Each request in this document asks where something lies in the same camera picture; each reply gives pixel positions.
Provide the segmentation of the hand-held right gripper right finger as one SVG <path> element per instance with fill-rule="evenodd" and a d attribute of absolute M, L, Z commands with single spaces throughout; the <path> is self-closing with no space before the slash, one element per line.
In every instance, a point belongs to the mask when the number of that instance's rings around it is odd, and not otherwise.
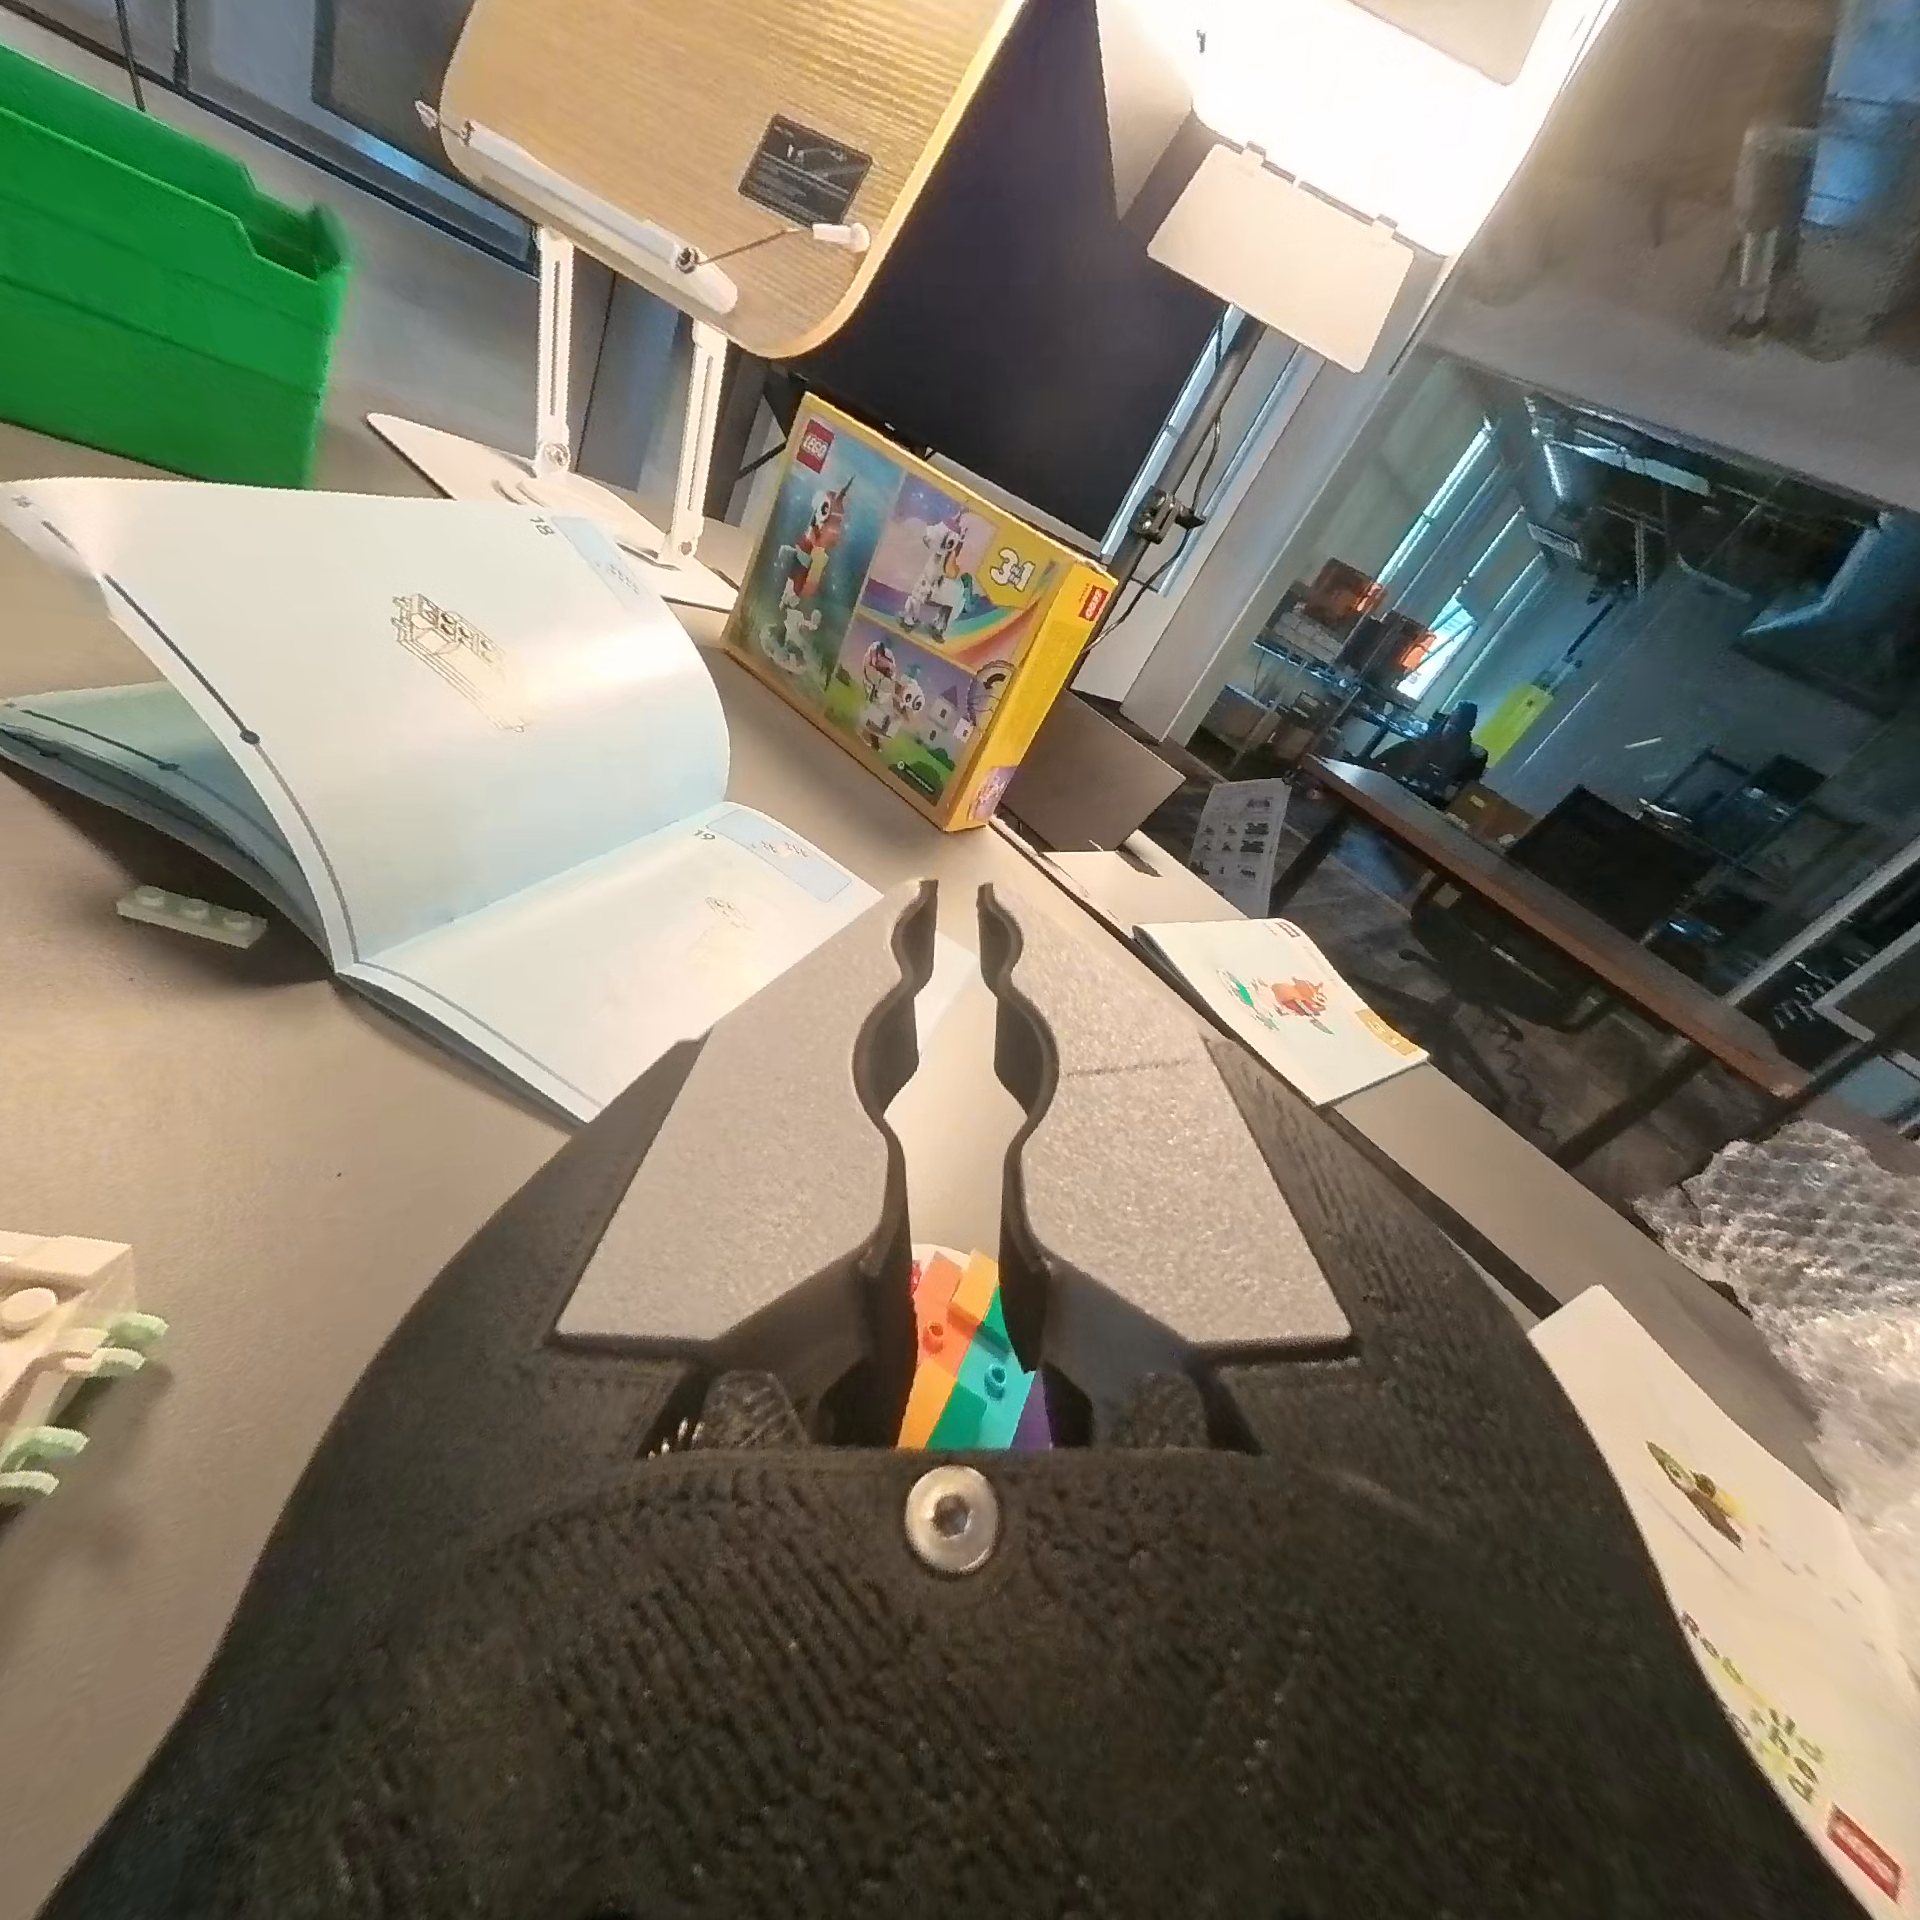
<path fill-rule="evenodd" d="M 1019 1357 L 1334 1357 L 1348 1318 L 1192 1012 L 1040 897 L 984 883 Z"/>

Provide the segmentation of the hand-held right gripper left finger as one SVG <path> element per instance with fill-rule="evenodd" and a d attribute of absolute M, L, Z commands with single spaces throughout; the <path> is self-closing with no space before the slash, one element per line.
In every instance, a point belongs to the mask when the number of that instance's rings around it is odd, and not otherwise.
<path fill-rule="evenodd" d="M 899 883 L 721 1017 L 559 1315 L 579 1349 L 914 1357 L 891 1103 L 919 1072 L 937 883 Z"/>

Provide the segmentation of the rainbow coloured lego piece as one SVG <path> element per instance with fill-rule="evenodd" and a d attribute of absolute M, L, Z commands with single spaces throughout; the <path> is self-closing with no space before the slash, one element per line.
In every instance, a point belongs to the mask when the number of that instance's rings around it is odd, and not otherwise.
<path fill-rule="evenodd" d="M 899 1451 L 1050 1451 L 1044 1374 L 1016 1354 L 998 1263 L 919 1242 L 915 1378 L 899 1421 Z"/>

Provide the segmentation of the light blue instruction booklet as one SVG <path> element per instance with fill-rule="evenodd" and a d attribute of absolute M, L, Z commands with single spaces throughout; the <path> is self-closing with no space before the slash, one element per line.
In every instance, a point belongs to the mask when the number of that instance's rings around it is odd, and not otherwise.
<path fill-rule="evenodd" d="M 338 984 L 593 1120 L 881 893 L 732 800 L 695 642 L 580 517 L 42 479 L 3 527 L 158 684 L 3 701 L 3 759 L 250 883 Z"/>

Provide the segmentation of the pale grey lego plate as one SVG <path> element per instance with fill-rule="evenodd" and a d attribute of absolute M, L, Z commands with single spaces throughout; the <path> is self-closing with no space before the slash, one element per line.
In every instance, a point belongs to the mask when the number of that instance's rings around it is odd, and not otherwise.
<path fill-rule="evenodd" d="M 269 935 L 269 918 L 261 917 L 155 883 L 132 887 L 119 897 L 116 917 L 132 925 L 167 928 L 234 950 L 250 950 Z"/>

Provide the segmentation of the yellow lego box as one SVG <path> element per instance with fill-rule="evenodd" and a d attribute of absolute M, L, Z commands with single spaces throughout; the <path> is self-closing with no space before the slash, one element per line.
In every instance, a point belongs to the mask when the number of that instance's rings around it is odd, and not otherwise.
<path fill-rule="evenodd" d="M 723 651 L 928 822 L 995 820 L 1118 576 L 804 400 Z"/>

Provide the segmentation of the white lego build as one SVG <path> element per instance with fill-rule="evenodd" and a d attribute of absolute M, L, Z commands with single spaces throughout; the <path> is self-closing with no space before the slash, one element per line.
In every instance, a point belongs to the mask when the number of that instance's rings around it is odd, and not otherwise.
<path fill-rule="evenodd" d="M 132 1244 L 3 1231 L 3 1513 L 54 1497 L 90 1445 L 73 1393 L 145 1371 L 167 1332 Z"/>

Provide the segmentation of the small instruction booklet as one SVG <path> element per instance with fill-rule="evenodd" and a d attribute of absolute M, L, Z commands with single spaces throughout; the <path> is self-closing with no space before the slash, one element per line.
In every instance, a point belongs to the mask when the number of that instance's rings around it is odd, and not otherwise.
<path fill-rule="evenodd" d="M 1287 918 L 1137 925 L 1137 942 L 1314 1107 L 1428 1065 Z"/>

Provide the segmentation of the standing printed sheet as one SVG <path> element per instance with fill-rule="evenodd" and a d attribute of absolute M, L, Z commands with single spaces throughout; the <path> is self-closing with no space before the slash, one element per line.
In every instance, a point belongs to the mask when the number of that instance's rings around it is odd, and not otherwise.
<path fill-rule="evenodd" d="M 1269 918 L 1293 781 L 1212 781 L 1187 868 L 1247 918 Z"/>

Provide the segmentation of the grey laptop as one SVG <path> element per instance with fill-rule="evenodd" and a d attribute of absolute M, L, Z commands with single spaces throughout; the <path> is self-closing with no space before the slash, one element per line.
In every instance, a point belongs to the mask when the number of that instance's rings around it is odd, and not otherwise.
<path fill-rule="evenodd" d="M 1098 701 L 1062 693 L 995 816 L 1040 852 L 1118 852 L 1187 781 Z"/>

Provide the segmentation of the long wooden table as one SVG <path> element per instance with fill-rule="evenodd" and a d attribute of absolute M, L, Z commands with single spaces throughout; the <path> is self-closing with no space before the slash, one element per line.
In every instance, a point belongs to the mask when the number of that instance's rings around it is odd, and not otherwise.
<path fill-rule="evenodd" d="M 1742 1007 L 1709 995 L 1639 942 L 1610 928 L 1545 876 L 1528 873 L 1516 858 L 1492 852 L 1443 811 L 1418 800 L 1384 772 L 1309 757 L 1301 776 L 1329 795 L 1334 812 L 1284 873 L 1277 904 L 1293 900 L 1309 883 L 1347 826 L 1366 822 L 1410 852 L 1432 876 L 1448 876 L 1541 935 L 1555 950 L 1638 1007 L 1638 1014 L 1674 1034 L 1686 1052 L 1712 1059 L 1769 1098 L 1796 1098 L 1808 1086 L 1808 1072 L 1789 1062 L 1773 1037 Z"/>

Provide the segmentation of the black office chair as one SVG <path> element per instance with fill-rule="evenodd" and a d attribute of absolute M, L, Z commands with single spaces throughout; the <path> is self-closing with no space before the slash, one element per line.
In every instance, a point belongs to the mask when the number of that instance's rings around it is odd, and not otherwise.
<path fill-rule="evenodd" d="M 1477 706 L 1458 701 L 1455 709 L 1448 709 L 1432 725 L 1420 751 L 1424 752 L 1412 772 L 1408 776 L 1408 785 L 1426 804 L 1444 811 L 1486 770 L 1486 751 L 1477 744 Z"/>

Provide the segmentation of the clear bubble wrap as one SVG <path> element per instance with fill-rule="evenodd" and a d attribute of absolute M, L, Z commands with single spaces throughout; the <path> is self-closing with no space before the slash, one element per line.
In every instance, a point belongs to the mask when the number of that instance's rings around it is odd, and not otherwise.
<path fill-rule="evenodd" d="M 1631 1206 L 1805 1393 L 1843 1509 L 1918 1507 L 1918 1176 L 1815 1120 L 1727 1145 Z"/>

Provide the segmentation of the white printed leaflet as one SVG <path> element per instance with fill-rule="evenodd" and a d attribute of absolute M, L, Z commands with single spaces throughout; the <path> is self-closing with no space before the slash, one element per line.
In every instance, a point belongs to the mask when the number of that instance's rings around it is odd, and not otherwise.
<path fill-rule="evenodd" d="M 1530 1342 L 1593 1432 L 1722 1713 L 1866 1916 L 1918 1916 L 1918 1680 L 1842 1509 L 1605 1290 Z"/>

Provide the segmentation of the black monitor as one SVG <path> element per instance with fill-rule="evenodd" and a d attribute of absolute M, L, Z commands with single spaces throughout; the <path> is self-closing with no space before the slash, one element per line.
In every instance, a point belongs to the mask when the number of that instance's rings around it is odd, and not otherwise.
<path fill-rule="evenodd" d="M 1122 215 L 1095 2 L 1024 2 L 854 316 L 773 365 L 782 429 L 820 396 L 1101 547 L 1222 299 Z"/>

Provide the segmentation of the white softbox light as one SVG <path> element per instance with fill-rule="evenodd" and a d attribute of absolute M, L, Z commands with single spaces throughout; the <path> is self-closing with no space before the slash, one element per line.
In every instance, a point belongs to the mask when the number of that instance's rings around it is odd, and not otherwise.
<path fill-rule="evenodd" d="M 1486 228 L 1618 2 L 1098 2 L 1152 261 L 1363 373 Z"/>

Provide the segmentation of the green plastic bin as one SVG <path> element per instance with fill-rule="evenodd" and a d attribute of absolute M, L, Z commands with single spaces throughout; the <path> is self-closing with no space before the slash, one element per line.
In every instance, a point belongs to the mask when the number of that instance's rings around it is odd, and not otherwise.
<path fill-rule="evenodd" d="M 3 52 L 3 421 L 205 481 L 316 479 L 347 229 Z"/>

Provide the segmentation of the wooden book stand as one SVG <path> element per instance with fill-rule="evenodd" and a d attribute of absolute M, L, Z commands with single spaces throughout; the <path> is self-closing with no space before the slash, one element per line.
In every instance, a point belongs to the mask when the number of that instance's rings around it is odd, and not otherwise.
<path fill-rule="evenodd" d="M 441 99 L 453 170 L 539 252 L 532 454 L 367 425 L 446 498 L 599 527 L 671 607 L 732 611 L 701 555 L 726 348 L 798 362 L 881 278 L 1022 2 L 475 2 Z M 690 316 L 678 481 L 656 527 L 574 470 L 579 257 Z"/>

